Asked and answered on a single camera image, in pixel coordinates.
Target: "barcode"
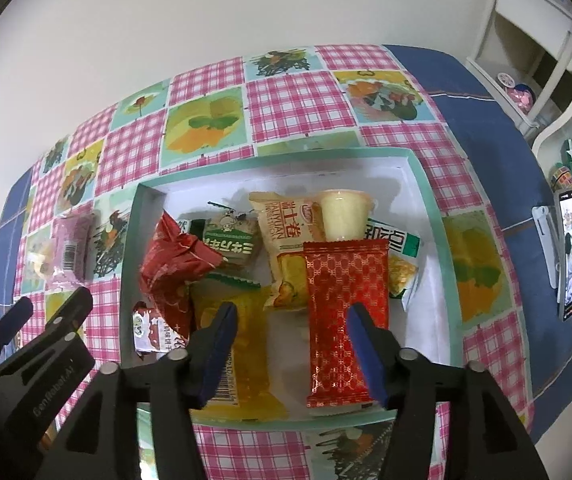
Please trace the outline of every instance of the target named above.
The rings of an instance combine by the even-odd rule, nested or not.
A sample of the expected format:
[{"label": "barcode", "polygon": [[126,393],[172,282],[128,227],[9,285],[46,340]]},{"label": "barcode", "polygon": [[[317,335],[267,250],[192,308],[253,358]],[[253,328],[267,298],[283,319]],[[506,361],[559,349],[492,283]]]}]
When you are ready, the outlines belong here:
[{"label": "barcode", "polygon": [[74,260],[77,256],[77,244],[66,244],[64,248],[64,270],[74,270]]},{"label": "barcode", "polygon": [[235,374],[233,371],[232,353],[228,356],[226,366],[221,374],[221,380],[217,387],[215,396],[211,399],[215,402],[224,402],[234,406],[239,405],[239,397],[237,396],[237,384],[235,383]]}]

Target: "white wall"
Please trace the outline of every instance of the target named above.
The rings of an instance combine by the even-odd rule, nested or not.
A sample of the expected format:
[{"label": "white wall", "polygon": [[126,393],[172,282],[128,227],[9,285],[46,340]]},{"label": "white wall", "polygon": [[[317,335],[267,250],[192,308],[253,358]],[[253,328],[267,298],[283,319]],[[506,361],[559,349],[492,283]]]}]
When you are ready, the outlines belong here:
[{"label": "white wall", "polygon": [[412,44],[464,59],[484,1],[13,0],[0,17],[0,213],[40,153],[158,80],[299,44]]}]

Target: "smartphone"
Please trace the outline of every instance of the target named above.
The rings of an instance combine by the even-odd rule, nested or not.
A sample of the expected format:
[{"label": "smartphone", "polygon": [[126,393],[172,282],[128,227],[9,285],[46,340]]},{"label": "smartphone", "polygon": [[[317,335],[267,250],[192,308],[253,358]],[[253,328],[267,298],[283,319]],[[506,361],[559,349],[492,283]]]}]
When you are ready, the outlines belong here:
[{"label": "smartphone", "polygon": [[572,317],[572,189],[555,193],[557,231],[559,232],[559,319]]}]

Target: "metal bolt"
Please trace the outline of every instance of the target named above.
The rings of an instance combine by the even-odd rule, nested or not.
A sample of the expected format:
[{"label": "metal bolt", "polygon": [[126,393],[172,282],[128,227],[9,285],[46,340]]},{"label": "metal bolt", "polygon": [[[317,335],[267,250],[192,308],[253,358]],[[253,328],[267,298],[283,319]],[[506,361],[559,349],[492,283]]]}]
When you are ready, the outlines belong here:
[{"label": "metal bolt", "polygon": [[168,359],[171,361],[181,361],[187,355],[188,352],[185,348],[175,348],[175,350],[170,350],[168,352]]},{"label": "metal bolt", "polygon": [[399,351],[399,356],[404,361],[414,361],[415,359],[417,359],[419,357],[419,354],[417,353],[417,351],[414,348],[402,348]]},{"label": "metal bolt", "polygon": [[101,368],[99,368],[99,371],[104,375],[113,374],[117,370],[119,370],[119,365],[112,361],[102,364]]},{"label": "metal bolt", "polygon": [[474,372],[481,373],[486,371],[486,367],[481,364],[479,361],[471,361],[468,363],[468,368],[473,370]]}]

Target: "colorful cup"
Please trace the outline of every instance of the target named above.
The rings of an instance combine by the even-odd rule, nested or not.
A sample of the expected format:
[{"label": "colorful cup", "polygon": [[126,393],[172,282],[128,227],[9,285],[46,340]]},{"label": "colorful cup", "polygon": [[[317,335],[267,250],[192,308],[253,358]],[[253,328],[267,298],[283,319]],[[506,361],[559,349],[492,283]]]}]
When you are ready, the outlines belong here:
[{"label": "colorful cup", "polygon": [[328,242],[362,240],[374,201],[368,193],[352,189],[328,189],[317,196],[322,208]]}]

